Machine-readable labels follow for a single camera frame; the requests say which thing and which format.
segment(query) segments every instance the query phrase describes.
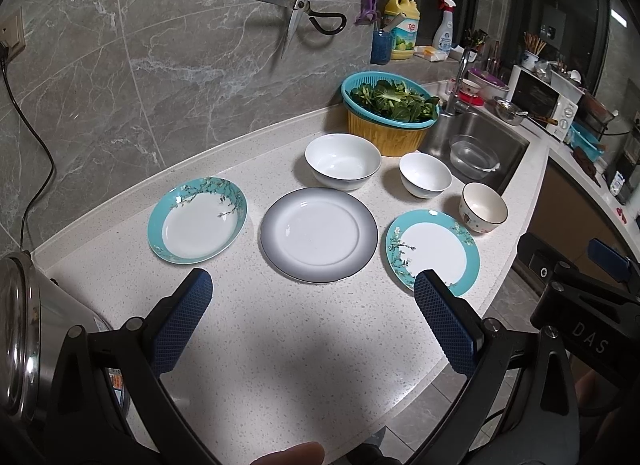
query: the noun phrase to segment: yellow basket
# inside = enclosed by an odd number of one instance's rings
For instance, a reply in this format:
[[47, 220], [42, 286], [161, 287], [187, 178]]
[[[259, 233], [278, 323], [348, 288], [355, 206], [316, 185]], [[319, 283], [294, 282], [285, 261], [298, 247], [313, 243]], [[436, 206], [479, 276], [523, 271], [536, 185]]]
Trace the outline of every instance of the yellow basket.
[[429, 128], [404, 130], [368, 121], [353, 113], [347, 106], [348, 130], [351, 135], [366, 138], [378, 148], [382, 156], [404, 156], [413, 153], [427, 136]]

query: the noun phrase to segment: dish soap bottle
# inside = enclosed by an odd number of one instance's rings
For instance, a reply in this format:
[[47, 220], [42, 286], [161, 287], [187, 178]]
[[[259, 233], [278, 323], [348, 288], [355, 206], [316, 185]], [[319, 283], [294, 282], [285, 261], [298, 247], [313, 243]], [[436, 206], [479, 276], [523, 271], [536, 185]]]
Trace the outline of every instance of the dish soap bottle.
[[391, 31], [391, 59], [409, 59], [414, 54], [415, 36], [418, 34], [420, 12], [415, 0], [389, 0], [385, 7], [385, 23], [400, 12], [406, 19]]
[[454, 0], [440, 0], [439, 8], [444, 10], [444, 12], [442, 22], [433, 38], [433, 47], [447, 53], [451, 50], [451, 39], [453, 38], [453, 9], [455, 6], [456, 3]]

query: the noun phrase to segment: white microwave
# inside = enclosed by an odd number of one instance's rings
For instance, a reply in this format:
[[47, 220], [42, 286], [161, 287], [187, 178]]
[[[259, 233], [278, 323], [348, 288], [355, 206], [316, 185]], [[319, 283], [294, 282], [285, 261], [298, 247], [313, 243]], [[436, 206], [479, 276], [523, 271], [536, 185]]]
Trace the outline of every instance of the white microwave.
[[530, 117], [534, 124], [539, 125], [561, 142], [574, 121], [581, 96], [582, 93], [575, 87], [573, 92], [565, 92], [557, 85], [553, 87], [541, 81], [530, 71], [520, 66], [514, 65], [511, 71], [507, 100], [534, 116], [556, 121], [558, 124], [544, 124]]

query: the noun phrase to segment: blue cup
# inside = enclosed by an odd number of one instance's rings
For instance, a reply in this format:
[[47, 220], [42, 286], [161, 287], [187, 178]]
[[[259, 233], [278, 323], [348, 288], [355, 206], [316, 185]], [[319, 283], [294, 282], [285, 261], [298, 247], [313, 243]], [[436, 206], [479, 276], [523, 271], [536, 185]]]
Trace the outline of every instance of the blue cup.
[[391, 60], [391, 43], [393, 35], [390, 32], [375, 30], [371, 42], [371, 63], [387, 64]]

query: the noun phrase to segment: sink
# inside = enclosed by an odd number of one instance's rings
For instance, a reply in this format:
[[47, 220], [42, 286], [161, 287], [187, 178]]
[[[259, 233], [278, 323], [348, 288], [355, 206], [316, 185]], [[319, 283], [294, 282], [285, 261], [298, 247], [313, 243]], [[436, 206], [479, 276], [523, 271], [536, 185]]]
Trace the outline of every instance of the sink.
[[419, 150], [442, 160], [451, 174], [464, 184], [476, 182], [456, 169], [449, 159], [449, 138], [470, 135], [494, 150], [500, 160], [500, 169], [479, 180], [498, 194], [509, 185], [529, 142], [511, 131], [511, 126], [475, 112], [466, 112], [453, 118], [441, 117], [430, 128]]

